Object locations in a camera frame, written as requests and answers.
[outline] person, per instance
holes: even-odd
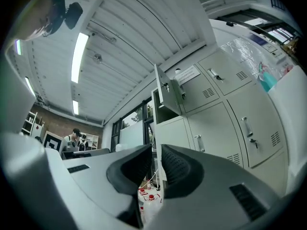
[[[84,151],[88,148],[88,142],[86,141],[86,135],[82,135],[82,139],[78,142],[79,151]]]
[[[27,41],[54,34],[63,21],[73,29],[82,13],[77,2],[66,9],[65,0],[31,0],[15,20],[7,45],[10,47],[18,39]]]
[[[74,128],[70,135],[64,137],[65,140],[64,146],[67,146],[71,143],[71,145],[75,148],[79,142],[80,136],[81,136],[80,129]]]

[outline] ceiling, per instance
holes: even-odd
[[[47,38],[22,42],[23,55],[12,49],[10,57],[19,74],[29,77],[41,105],[81,122],[102,125],[154,64],[178,58],[197,40],[208,43],[202,25],[209,20],[198,0],[65,1],[66,7],[79,2],[83,8],[76,27],[69,30],[63,23]],[[90,38],[74,83],[71,63],[79,32]],[[93,60],[95,55],[101,60]],[[78,116],[72,100],[79,103]]]

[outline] white cable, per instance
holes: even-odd
[[[145,186],[153,179],[153,177],[155,176],[155,174],[156,174],[157,172],[158,172],[158,170],[155,171],[155,173],[153,174],[152,178],[151,178],[144,186],[142,186],[141,188],[145,187]]]

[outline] ceiling light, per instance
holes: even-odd
[[[72,66],[71,66],[71,81],[75,83],[78,83],[79,80],[80,64],[87,40],[88,40],[88,35],[79,33],[76,42],[75,51],[73,52]]]
[[[16,40],[16,51],[18,55],[21,55],[20,40]]]
[[[30,81],[29,81],[29,79],[28,79],[27,77],[25,77],[25,81],[27,82],[27,85],[28,85],[28,87],[29,87],[31,93],[35,96],[35,93],[34,93],[34,91],[33,91],[33,89],[32,89],[32,86],[31,86],[31,84],[30,84]]]
[[[79,115],[78,102],[77,102],[77,101],[72,101],[72,106],[73,106],[73,112],[74,112],[76,115]]]

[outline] open locker door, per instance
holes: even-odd
[[[157,79],[160,103],[172,110],[174,113],[181,115],[181,110],[178,104],[174,86],[167,75],[154,65],[155,76]]]

